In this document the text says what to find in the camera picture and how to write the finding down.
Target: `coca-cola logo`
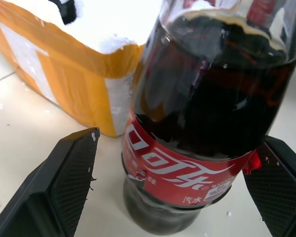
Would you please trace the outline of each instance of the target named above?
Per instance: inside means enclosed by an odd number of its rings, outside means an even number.
[[[140,136],[132,123],[126,128],[126,136],[131,153],[135,158],[143,159],[143,164],[148,171],[160,176],[167,176],[162,179],[181,188],[192,187],[194,190],[199,190],[202,186],[213,183],[208,180],[208,175],[223,173],[234,166],[233,164],[222,170],[211,170],[191,160],[178,160],[159,148],[149,145],[149,142]],[[173,174],[173,178],[168,178],[168,174]]]

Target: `white tile floor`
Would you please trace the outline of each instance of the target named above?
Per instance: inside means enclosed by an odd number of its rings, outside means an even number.
[[[62,137],[84,129],[62,110],[28,89],[0,55],[0,212],[26,176],[47,158]],[[270,135],[296,152],[296,73]],[[76,237],[148,237],[129,218],[122,202],[120,139],[101,136],[94,177]],[[270,237],[239,175],[231,192],[205,208],[176,237]]]

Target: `bottle bottom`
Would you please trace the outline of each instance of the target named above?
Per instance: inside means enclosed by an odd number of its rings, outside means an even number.
[[[175,213],[162,207],[151,206],[142,199],[135,185],[130,182],[126,178],[123,187],[126,208],[136,224],[151,234],[168,236],[185,230],[200,213],[200,210]]]

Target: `coca-cola bottle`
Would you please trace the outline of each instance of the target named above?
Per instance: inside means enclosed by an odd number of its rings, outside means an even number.
[[[280,108],[296,66],[296,9],[266,33],[248,24],[246,4],[163,1],[134,75],[122,151],[126,207],[150,233],[184,230],[221,200]]]

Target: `tile grout line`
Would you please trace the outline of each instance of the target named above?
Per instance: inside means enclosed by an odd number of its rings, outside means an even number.
[[[13,74],[15,74],[15,72],[12,72],[12,73],[10,73],[10,74],[8,74],[8,75],[6,75],[6,76],[0,78],[0,81],[2,81],[2,80],[4,80],[4,79],[8,78],[9,76],[11,76],[11,75],[13,75]]]

